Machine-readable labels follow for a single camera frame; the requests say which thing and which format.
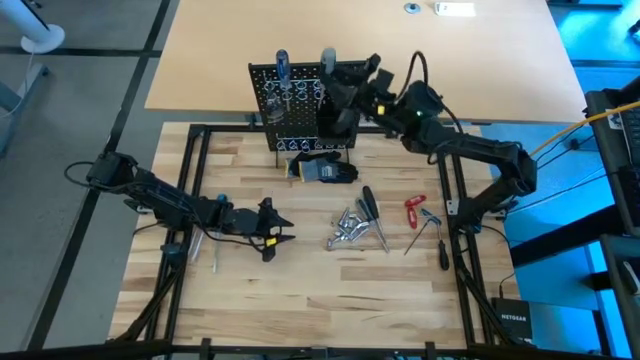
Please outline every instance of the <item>black pegboard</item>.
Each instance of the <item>black pegboard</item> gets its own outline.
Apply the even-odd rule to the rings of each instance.
[[[365,61],[338,62],[339,66],[362,67]],[[316,126],[316,111],[322,92],[322,85],[318,79],[320,63],[291,64],[291,89],[283,91],[276,72],[275,64],[249,64],[249,76],[256,95],[256,102],[267,136],[270,151],[304,151],[326,150],[334,148],[353,148],[355,136],[346,144],[320,145],[317,142],[318,129]],[[284,107],[282,120],[270,123],[267,117],[267,97],[280,98]],[[324,101],[329,100],[325,92]]]

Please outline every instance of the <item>yellow cable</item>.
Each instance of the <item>yellow cable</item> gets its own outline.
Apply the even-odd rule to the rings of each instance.
[[[617,113],[621,113],[623,111],[627,111],[627,110],[633,109],[633,108],[638,107],[638,106],[640,106],[640,101],[636,101],[636,102],[631,103],[631,104],[623,105],[623,106],[617,107],[617,108],[615,108],[613,110],[605,111],[605,112],[603,112],[601,114],[590,116],[590,117],[588,117],[588,118],[586,118],[586,119],[584,119],[584,120],[582,120],[582,121],[580,121],[578,123],[575,123],[575,124],[569,126],[568,128],[560,131],[559,133],[553,135],[551,137],[551,139],[549,139],[549,140],[545,141],[544,143],[542,143],[542,145],[538,146],[538,148],[533,150],[533,152],[531,153],[531,156],[534,156],[535,154],[539,153],[540,150],[544,149],[547,145],[551,144],[556,139],[558,139],[560,136],[568,133],[569,131],[571,131],[571,130],[573,130],[575,128],[578,128],[578,127],[580,127],[582,125],[588,124],[588,123],[590,123],[592,121],[600,120],[600,119],[605,118],[605,117],[607,117],[609,115],[612,115],[612,114],[617,114]]]

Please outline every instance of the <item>robotic arm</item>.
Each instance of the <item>robotic arm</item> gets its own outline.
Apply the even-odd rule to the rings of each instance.
[[[271,198],[262,200],[256,213],[249,209],[234,209],[230,202],[194,197],[137,167],[137,162],[129,155],[101,154],[89,170],[87,182],[92,189],[129,196],[133,201],[125,202],[134,209],[138,206],[152,209],[158,222],[171,230],[185,230],[195,225],[217,241],[228,240],[216,239],[208,230],[242,236],[249,241],[247,245],[262,254],[264,262],[275,257],[277,244],[295,238],[282,235],[282,227],[293,224],[278,215]],[[280,232],[272,235],[273,227],[279,227]],[[264,239],[264,244],[256,244],[253,238]]]
[[[368,82],[379,64],[380,56],[374,54],[362,68],[342,68],[335,64],[335,50],[323,52],[320,81],[331,101],[325,101],[319,113],[333,109],[339,115],[333,117],[335,120],[319,117],[319,134],[340,138],[357,126],[362,114],[384,129],[402,135],[407,151],[427,154],[429,158],[434,153],[456,154],[496,165],[501,173],[497,181],[475,198],[461,199],[456,228],[478,229],[487,211],[514,195],[524,196],[535,191],[536,162],[519,143],[488,140],[443,126],[437,116],[445,109],[444,104],[424,81],[412,83],[398,96],[388,91],[393,80],[393,74],[388,71],[378,70],[377,77]]]

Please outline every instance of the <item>netgear logo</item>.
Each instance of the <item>netgear logo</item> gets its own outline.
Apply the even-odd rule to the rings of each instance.
[[[524,316],[510,315],[510,314],[502,314],[502,319],[503,320],[511,320],[511,321],[527,322],[527,318],[524,317]]]

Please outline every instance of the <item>wooden workbench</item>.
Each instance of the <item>wooden workbench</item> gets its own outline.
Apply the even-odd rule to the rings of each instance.
[[[173,184],[189,125],[165,123],[158,145],[152,170]],[[477,133],[475,128],[467,131]],[[213,133],[201,195],[225,193],[236,208],[254,210],[270,196],[280,215],[295,224],[285,233],[297,237],[279,245],[270,263],[261,262],[251,248],[220,244],[216,274],[211,269],[213,243],[205,241],[198,261],[187,269],[176,344],[199,345],[209,337],[219,346],[422,348],[425,341],[434,341],[439,349],[465,347],[455,275],[438,266],[436,228],[428,226],[403,256],[417,233],[407,225],[404,200],[424,193],[424,206],[446,221],[437,168],[382,135],[358,135],[350,158],[360,171],[354,184],[290,181],[282,167],[274,168],[275,154],[267,150],[263,133]],[[463,161],[463,168],[470,195],[491,182],[487,165]],[[330,222],[353,206],[364,184],[378,199],[391,253],[385,254],[373,233],[356,249],[327,251]],[[154,221],[141,216],[138,225]],[[502,228],[494,221],[485,223]],[[165,233],[156,227],[135,236],[110,336],[123,332],[151,298]],[[499,281],[513,272],[508,246],[489,231],[479,234],[477,243],[487,294],[497,296]],[[507,280],[504,290],[507,297],[518,297],[515,279]],[[470,299],[481,340],[479,312]]]
[[[474,122],[571,123],[585,101],[545,0],[479,0],[476,17],[435,15],[435,1],[181,0],[162,52],[148,109],[258,110],[248,63],[318,62],[373,53],[398,92],[421,50],[429,82],[458,118]],[[422,76],[417,61],[413,78]]]

